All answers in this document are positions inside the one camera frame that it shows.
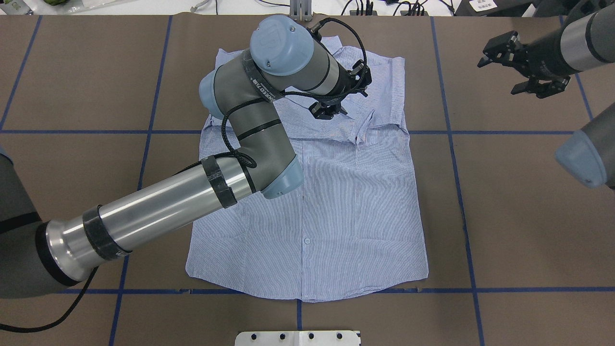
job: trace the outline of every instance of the striped shirt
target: striped shirt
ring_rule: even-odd
[[[323,43],[350,69],[361,51]],[[240,54],[220,50],[216,65]],[[194,222],[188,275],[269,299],[321,302],[427,277],[427,253],[405,115],[404,59],[368,52],[369,96],[342,102],[348,115],[316,120],[314,101],[275,102],[305,173],[276,199],[251,195]],[[226,151],[220,120],[203,128],[201,158]],[[231,143],[239,144],[232,130]]]

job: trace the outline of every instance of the brown table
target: brown table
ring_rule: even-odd
[[[41,217],[75,217],[195,161],[198,83],[262,18],[0,17],[0,143]],[[101,267],[59,327],[0,344],[232,345],[239,331],[298,328],[361,330],[366,346],[613,343],[615,197],[553,156],[615,101],[615,66],[545,100],[512,96],[523,78],[478,70],[483,46],[512,29],[528,42],[558,18],[344,20],[368,50],[406,59],[428,279],[331,303],[257,299],[187,277],[184,227]],[[355,45],[334,24],[323,34]],[[79,287],[0,300],[0,323],[55,320]]]

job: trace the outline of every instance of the shirt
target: shirt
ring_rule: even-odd
[[[339,38],[323,44],[343,67],[362,54]],[[240,54],[219,51],[216,66]],[[276,199],[259,193],[194,222],[186,272],[269,299],[321,302],[427,277],[415,172],[403,112],[404,59],[368,52],[367,98],[346,97],[348,115],[317,120],[314,100],[274,103],[305,174]],[[226,151],[220,120],[203,128],[201,158]],[[234,147],[239,144],[228,129]]]

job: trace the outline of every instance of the blue joint cap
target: blue joint cap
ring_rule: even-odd
[[[592,140],[582,130],[574,131],[555,151],[555,159],[576,180],[589,188],[606,183],[606,169]]]
[[[304,68],[314,54],[314,40],[300,24],[284,15],[265,18],[250,39],[256,65],[274,76],[290,76]]]
[[[285,195],[303,184],[303,168],[297,155],[293,161],[272,181],[261,193],[267,199],[274,199]]]
[[[4,156],[5,158],[9,159],[11,163],[13,163],[13,160],[11,160],[9,154],[4,151],[2,145],[0,145],[0,156]]]
[[[213,80],[216,78],[216,72],[218,69],[219,67],[211,71],[207,76],[205,76],[205,78],[201,79],[199,84],[199,96],[200,101],[203,103],[203,106],[209,110],[209,113],[211,113],[212,116],[222,120],[224,115],[220,111],[220,108],[218,108],[218,104],[216,103],[216,95],[213,92]]]

